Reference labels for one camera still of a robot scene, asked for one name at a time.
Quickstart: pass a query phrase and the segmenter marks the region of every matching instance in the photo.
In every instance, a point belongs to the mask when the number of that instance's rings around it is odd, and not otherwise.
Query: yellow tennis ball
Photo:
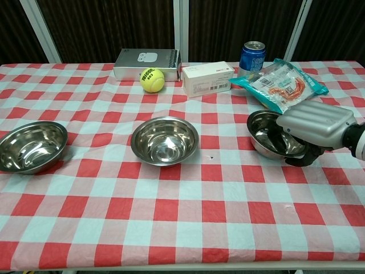
[[[164,74],[156,68],[146,68],[140,77],[143,89],[147,92],[158,92],[165,84]]]

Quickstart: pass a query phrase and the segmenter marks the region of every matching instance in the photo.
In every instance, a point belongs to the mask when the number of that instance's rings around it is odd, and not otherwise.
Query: tablecloth
[[[314,100],[363,122],[361,65],[294,65],[329,88]],[[0,136],[37,120],[69,136],[52,169],[0,174],[0,269],[365,260],[365,162],[346,148],[303,168],[264,158],[246,128],[263,107],[247,91],[188,99],[181,82],[167,82],[147,94],[112,68],[0,67]],[[142,163],[131,133],[165,115],[191,122],[200,147],[172,167]]]

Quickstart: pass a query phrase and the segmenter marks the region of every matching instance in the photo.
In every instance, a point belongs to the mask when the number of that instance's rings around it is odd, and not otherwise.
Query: stainless steel bowl
[[[276,124],[279,115],[274,111],[261,110],[248,117],[247,127],[252,145],[270,159],[301,158],[306,153],[307,146]]]
[[[54,165],[67,142],[66,129],[55,122],[18,127],[0,140],[0,170],[34,174]]]
[[[131,140],[134,154],[155,166],[170,166],[185,160],[195,152],[198,143],[198,132],[190,123],[170,116],[139,125]]]

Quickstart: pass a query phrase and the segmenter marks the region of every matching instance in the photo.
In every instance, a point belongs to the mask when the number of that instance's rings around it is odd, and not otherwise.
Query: blue soda can
[[[260,71],[265,60],[265,55],[264,43],[257,41],[246,42],[242,48],[238,77]]]

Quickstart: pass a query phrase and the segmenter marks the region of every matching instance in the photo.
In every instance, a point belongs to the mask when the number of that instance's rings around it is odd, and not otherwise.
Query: plastic package
[[[262,71],[230,81],[247,89],[264,106],[279,113],[309,97],[329,91],[326,86],[281,59],[275,59]]]

